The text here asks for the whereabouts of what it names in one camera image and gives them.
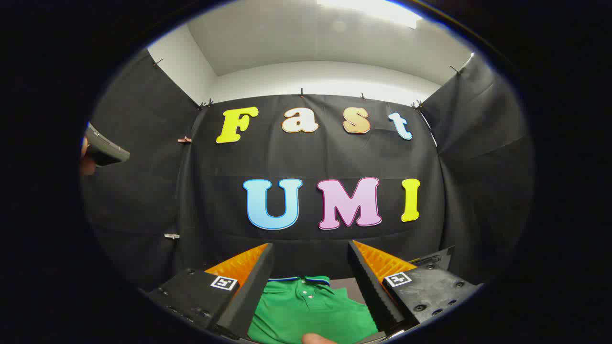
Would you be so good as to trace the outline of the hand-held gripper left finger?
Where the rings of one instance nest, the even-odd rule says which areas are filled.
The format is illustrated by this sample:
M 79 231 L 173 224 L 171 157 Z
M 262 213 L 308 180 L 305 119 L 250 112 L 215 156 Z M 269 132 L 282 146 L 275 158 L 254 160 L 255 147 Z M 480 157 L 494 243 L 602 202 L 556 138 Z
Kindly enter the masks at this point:
M 274 246 L 262 244 L 206 270 L 187 268 L 146 298 L 193 329 L 242 340 L 273 266 Z

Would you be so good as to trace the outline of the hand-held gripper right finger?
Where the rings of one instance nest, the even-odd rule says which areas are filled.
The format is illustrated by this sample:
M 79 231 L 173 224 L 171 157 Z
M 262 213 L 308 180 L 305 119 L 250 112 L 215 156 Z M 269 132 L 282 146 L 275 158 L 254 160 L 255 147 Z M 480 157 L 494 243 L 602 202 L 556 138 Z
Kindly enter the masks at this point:
M 348 257 L 378 331 L 392 336 L 452 311 L 482 287 L 449 270 L 453 248 L 402 260 L 352 240 Z

